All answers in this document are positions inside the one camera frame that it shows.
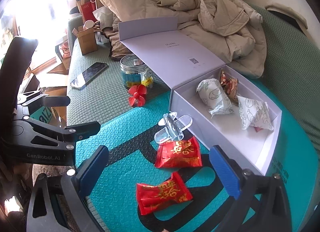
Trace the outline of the red candy packet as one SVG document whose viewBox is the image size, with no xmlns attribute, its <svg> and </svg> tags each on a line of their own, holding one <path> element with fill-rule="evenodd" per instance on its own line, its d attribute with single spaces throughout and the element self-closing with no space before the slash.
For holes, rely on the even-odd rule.
<svg viewBox="0 0 320 232">
<path fill-rule="evenodd" d="M 141 215 L 148 215 L 192 199 L 192 194 L 178 172 L 173 172 L 168 180 L 156 186 L 136 184 L 136 200 Z"/>
<path fill-rule="evenodd" d="M 168 141 L 160 144 L 155 161 L 156 168 L 201 167 L 200 146 L 196 137 L 189 140 Z"/>
</svg>

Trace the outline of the red plastic propeller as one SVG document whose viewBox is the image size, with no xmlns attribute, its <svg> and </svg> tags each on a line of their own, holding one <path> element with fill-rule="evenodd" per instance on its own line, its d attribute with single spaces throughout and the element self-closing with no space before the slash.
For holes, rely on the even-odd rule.
<svg viewBox="0 0 320 232">
<path fill-rule="evenodd" d="M 129 88 L 128 93 L 131 95 L 129 97 L 129 105 L 131 107 L 142 107 L 145 105 L 147 88 L 144 85 L 134 85 Z"/>
</svg>

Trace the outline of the black smartphone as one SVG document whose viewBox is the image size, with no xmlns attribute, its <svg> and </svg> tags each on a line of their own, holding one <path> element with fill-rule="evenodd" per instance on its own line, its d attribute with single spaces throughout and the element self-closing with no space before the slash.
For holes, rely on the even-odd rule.
<svg viewBox="0 0 320 232">
<path fill-rule="evenodd" d="M 89 68 L 77 75 L 76 78 L 71 81 L 70 86 L 77 90 L 81 90 L 107 68 L 108 64 L 103 62 L 95 62 Z"/>
</svg>

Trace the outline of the teal foam mailer bag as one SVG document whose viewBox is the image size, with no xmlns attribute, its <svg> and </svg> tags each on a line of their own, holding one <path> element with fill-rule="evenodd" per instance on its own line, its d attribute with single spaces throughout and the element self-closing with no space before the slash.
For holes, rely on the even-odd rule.
<svg viewBox="0 0 320 232">
<path fill-rule="evenodd" d="M 172 205 L 151 215 L 140 214 L 136 184 L 156 185 L 170 177 L 168 169 L 154 167 L 157 121 L 168 109 L 169 94 L 164 93 L 143 108 L 129 108 L 124 89 L 117 92 L 89 85 L 68 93 L 70 124 L 99 121 L 100 132 L 76 146 L 76 162 L 89 158 L 99 145 L 107 146 L 110 158 L 91 192 L 92 207 L 109 231 L 216 231 L 230 209 L 233 198 L 222 186 L 201 149 L 203 167 L 179 171 L 193 200 Z M 284 110 L 276 150 L 269 173 L 283 179 L 289 198 L 292 229 L 298 231 L 316 184 L 319 148 L 319 103 L 299 106 L 288 96 L 291 106 Z"/>
</svg>

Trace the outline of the white open gift box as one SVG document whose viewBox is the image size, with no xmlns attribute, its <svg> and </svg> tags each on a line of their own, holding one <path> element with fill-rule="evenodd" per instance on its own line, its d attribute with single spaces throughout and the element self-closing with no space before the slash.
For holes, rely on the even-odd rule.
<svg viewBox="0 0 320 232">
<path fill-rule="evenodd" d="M 192 118 L 189 131 L 206 147 L 220 146 L 242 168 L 266 175 L 278 139 L 281 109 L 257 86 L 228 67 L 214 53 L 177 29 L 176 17 L 121 22 L 119 38 L 171 89 L 169 110 Z M 268 105 L 273 130 L 241 128 L 239 110 L 211 116 L 196 92 L 198 84 L 221 71 L 239 81 L 238 93 Z"/>
</svg>

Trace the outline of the white patterned snack packet right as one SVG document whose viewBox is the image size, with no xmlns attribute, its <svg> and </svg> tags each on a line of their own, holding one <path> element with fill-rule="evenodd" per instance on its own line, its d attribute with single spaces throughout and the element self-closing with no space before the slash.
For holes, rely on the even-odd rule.
<svg viewBox="0 0 320 232">
<path fill-rule="evenodd" d="M 249 126 L 256 129 L 274 130 L 267 102 L 245 98 L 239 95 L 237 98 L 242 130 L 248 129 Z"/>
</svg>

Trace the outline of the white patterned snack packet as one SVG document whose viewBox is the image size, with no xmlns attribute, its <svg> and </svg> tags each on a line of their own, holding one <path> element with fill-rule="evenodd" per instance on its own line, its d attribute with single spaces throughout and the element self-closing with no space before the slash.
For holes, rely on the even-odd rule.
<svg viewBox="0 0 320 232">
<path fill-rule="evenodd" d="M 234 113 L 232 103 L 217 79 L 202 80 L 198 84 L 196 92 L 204 105 L 207 106 L 211 117 Z"/>
<path fill-rule="evenodd" d="M 245 98 L 239 95 L 237 98 L 242 130 L 248 129 L 249 126 L 256 129 L 274 130 L 267 102 Z"/>
</svg>

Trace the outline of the small brown cardboard box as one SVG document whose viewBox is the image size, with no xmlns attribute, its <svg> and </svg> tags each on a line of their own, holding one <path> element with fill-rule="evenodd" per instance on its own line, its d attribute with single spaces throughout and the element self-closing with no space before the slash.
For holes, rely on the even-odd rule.
<svg viewBox="0 0 320 232">
<path fill-rule="evenodd" d="M 78 38 L 82 55 L 92 53 L 98 50 L 95 33 L 101 33 L 102 31 L 96 28 L 83 29 L 78 31 L 73 28 L 72 33 Z"/>
</svg>

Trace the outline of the glass jar blue label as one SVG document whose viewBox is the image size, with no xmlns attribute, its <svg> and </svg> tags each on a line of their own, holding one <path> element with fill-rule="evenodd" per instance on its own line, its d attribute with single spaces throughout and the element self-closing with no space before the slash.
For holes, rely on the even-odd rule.
<svg viewBox="0 0 320 232">
<path fill-rule="evenodd" d="M 153 87 L 152 71 L 139 57 L 128 54 L 120 60 L 121 76 L 124 86 L 129 89 L 135 85 Z"/>
</svg>

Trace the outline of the white patterned snack packet left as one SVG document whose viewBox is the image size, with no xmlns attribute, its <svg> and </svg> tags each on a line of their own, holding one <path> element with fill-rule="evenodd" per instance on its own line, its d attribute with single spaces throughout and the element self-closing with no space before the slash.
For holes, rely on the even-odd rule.
<svg viewBox="0 0 320 232">
<path fill-rule="evenodd" d="M 232 103 L 217 79 L 202 80 L 198 84 L 196 92 L 204 105 L 207 106 L 211 117 L 234 113 Z"/>
</svg>

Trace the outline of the brown foil candy wrapper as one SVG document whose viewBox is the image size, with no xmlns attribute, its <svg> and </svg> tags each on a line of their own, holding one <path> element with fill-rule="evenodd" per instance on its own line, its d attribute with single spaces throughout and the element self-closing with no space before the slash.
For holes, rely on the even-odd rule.
<svg viewBox="0 0 320 232">
<path fill-rule="evenodd" d="M 220 72 L 220 85 L 223 88 L 225 94 L 234 105 L 239 105 L 237 92 L 238 92 L 238 79 L 227 77 L 226 73 L 222 69 Z"/>
</svg>

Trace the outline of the red paper bag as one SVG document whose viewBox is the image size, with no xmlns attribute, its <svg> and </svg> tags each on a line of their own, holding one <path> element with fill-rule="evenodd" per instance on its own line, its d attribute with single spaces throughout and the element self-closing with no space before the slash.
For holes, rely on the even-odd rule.
<svg viewBox="0 0 320 232">
<path fill-rule="evenodd" d="M 96 22 L 97 19 L 93 15 L 93 12 L 103 6 L 100 0 L 76 0 L 76 5 L 82 16 L 83 23 L 88 20 Z"/>
</svg>

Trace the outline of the beige puffer jacket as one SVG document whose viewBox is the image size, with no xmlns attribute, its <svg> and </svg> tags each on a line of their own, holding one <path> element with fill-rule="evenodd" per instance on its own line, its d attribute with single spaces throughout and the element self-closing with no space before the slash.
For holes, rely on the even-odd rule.
<svg viewBox="0 0 320 232">
<path fill-rule="evenodd" d="M 242 0 L 100 0 L 121 21 L 175 16 L 178 30 L 250 78 L 264 72 L 263 17 Z"/>
</svg>

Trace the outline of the beige cloth on sofa back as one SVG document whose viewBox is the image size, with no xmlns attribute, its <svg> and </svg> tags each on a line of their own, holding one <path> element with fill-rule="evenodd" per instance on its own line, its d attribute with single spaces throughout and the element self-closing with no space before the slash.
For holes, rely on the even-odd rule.
<svg viewBox="0 0 320 232">
<path fill-rule="evenodd" d="M 293 10 L 291 7 L 285 6 L 284 4 L 276 3 L 276 2 L 268 2 L 265 5 L 265 9 L 274 12 L 278 12 L 281 14 L 284 14 L 296 21 L 296 23 L 299 25 L 299 27 L 302 30 L 308 29 L 308 23 L 304 16 L 302 16 L 300 13 Z"/>
</svg>

